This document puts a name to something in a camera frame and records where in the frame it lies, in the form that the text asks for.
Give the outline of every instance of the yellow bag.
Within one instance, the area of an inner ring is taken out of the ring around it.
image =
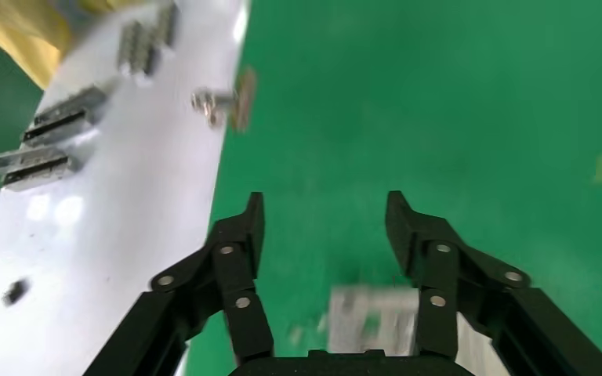
[[[142,0],[77,0],[93,14]],[[0,0],[0,47],[45,89],[71,43],[71,29],[50,0]]]

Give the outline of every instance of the bolt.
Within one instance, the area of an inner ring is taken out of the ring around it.
[[[250,306],[250,299],[248,299],[248,298],[237,299],[237,308],[245,308],[247,306]]]
[[[506,277],[507,280],[512,280],[514,282],[520,282],[523,280],[523,276],[516,272],[506,272],[504,273],[504,277]]]
[[[161,286],[167,286],[168,284],[174,282],[174,277],[172,276],[163,276],[158,278],[158,284]]]
[[[441,296],[434,295],[430,298],[430,302],[433,303],[433,306],[444,307],[446,306],[446,300]]]

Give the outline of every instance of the small black object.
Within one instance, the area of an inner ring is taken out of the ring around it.
[[[602,352],[530,287],[526,273],[469,247],[445,219],[418,213],[401,192],[390,192],[386,234],[404,275],[419,288],[412,356],[381,350],[274,356],[253,283],[264,238],[263,197],[253,193],[244,213],[216,222],[202,249],[154,277],[152,291],[142,293],[84,375],[172,375],[185,341],[218,311],[236,357],[231,376],[469,376],[454,362],[457,312],[492,338],[512,376],[602,375]],[[240,298],[249,304],[237,307]]]
[[[10,284],[8,291],[3,295],[3,302],[6,306],[12,306],[17,303],[27,292],[27,283],[24,280],[18,280]]]

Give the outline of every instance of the white surface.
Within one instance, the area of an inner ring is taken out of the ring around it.
[[[232,87],[248,1],[178,3],[175,55],[147,87],[115,61],[122,24],[152,24],[152,5],[96,26],[43,97],[39,108],[118,78],[97,130],[69,145],[77,175],[0,192],[0,376],[82,374],[149,279],[204,242],[224,126],[208,127],[190,94]],[[20,278],[30,290],[6,308]]]

